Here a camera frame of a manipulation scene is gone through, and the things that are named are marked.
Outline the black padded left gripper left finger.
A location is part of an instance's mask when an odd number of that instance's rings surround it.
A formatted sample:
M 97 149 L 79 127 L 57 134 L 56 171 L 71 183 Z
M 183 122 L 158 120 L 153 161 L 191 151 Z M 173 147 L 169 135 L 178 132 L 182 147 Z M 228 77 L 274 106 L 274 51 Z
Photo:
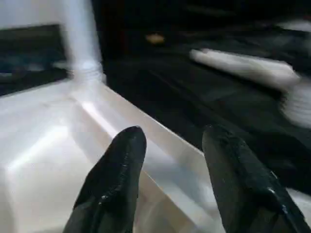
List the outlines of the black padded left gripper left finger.
M 85 178 L 65 233 L 131 233 L 138 199 L 146 136 L 128 127 L 112 140 Z

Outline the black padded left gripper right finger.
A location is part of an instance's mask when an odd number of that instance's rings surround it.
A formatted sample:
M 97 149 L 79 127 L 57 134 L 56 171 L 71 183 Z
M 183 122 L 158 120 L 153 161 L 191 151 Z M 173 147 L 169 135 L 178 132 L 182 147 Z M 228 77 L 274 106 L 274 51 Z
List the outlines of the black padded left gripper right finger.
M 311 231 L 288 191 L 243 139 L 220 125 L 208 125 L 202 148 L 225 232 Z

